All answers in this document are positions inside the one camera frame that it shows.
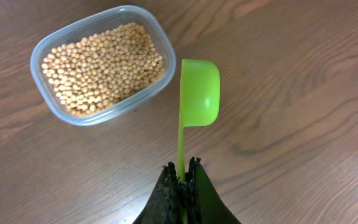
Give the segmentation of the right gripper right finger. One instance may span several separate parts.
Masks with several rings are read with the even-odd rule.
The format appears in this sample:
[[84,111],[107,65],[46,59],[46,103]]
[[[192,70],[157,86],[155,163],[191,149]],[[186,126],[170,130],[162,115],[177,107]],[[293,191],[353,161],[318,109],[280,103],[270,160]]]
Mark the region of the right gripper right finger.
[[241,224],[221,200],[200,162],[199,157],[192,157],[186,173],[188,224]]

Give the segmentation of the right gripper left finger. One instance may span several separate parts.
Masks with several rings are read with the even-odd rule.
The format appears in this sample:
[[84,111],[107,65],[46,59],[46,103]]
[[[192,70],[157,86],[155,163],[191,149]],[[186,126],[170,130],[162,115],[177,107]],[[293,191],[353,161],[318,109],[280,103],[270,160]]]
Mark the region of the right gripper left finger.
[[133,224],[179,224],[182,223],[178,199],[178,179],[175,165],[163,166],[155,187],[139,216]]

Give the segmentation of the green plastic measuring scoop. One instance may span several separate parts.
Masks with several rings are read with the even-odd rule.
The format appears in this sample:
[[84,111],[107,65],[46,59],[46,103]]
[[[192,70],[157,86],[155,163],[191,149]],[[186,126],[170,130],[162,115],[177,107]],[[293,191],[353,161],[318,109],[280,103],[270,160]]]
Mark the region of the green plastic measuring scoop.
[[178,125],[178,174],[185,180],[184,129],[212,124],[219,113],[220,76],[214,63],[184,59],[181,63]]

